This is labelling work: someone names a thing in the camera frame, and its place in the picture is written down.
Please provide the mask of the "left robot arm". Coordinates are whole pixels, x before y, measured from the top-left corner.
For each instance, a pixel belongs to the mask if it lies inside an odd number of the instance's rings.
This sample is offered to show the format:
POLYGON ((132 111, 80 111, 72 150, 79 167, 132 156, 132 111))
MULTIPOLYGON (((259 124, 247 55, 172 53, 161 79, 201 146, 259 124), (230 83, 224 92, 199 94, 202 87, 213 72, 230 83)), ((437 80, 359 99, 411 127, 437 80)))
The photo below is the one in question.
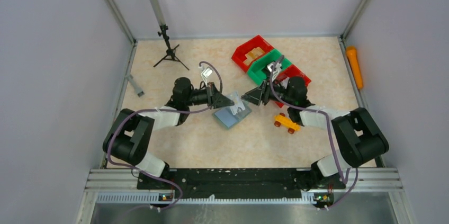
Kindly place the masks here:
POLYGON ((148 152, 151 134, 159 129, 180 126, 191 114, 191 106, 203 104, 219 109, 233 106, 234 101, 220 93, 213 82, 201 83, 196 89, 187 77, 180 77, 174 82, 169 101, 160 109, 140 113, 122 109, 105 137, 102 149, 135 169, 163 177, 169 165, 148 152))

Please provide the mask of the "green card holder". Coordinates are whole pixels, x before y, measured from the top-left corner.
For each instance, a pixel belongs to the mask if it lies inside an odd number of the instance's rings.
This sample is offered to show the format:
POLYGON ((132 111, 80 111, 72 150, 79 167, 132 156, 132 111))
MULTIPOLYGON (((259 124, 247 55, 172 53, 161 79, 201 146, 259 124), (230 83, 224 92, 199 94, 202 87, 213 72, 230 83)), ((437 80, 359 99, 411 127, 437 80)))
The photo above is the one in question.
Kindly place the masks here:
POLYGON ((231 129, 248 115, 252 109, 246 101, 243 101, 240 94, 234 91, 227 95, 227 98, 234 101, 233 106, 221 108, 213 113, 213 117, 226 129, 231 129))

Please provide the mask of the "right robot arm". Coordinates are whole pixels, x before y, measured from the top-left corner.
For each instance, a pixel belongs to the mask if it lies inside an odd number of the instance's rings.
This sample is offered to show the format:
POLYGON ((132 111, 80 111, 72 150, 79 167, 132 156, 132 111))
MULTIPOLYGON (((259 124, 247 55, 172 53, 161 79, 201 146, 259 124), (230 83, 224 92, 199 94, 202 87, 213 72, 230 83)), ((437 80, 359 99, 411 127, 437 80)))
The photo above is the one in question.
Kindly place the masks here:
POLYGON ((308 100, 307 93, 305 80, 294 76, 286 86, 264 80, 241 98, 257 106, 280 101, 287 105, 293 123, 327 130, 332 153, 311 165, 315 183, 335 174, 343 178, 343 171, 358 168, 388 152, 389 143, 367 109, 341 111, 320 107, 308 100))

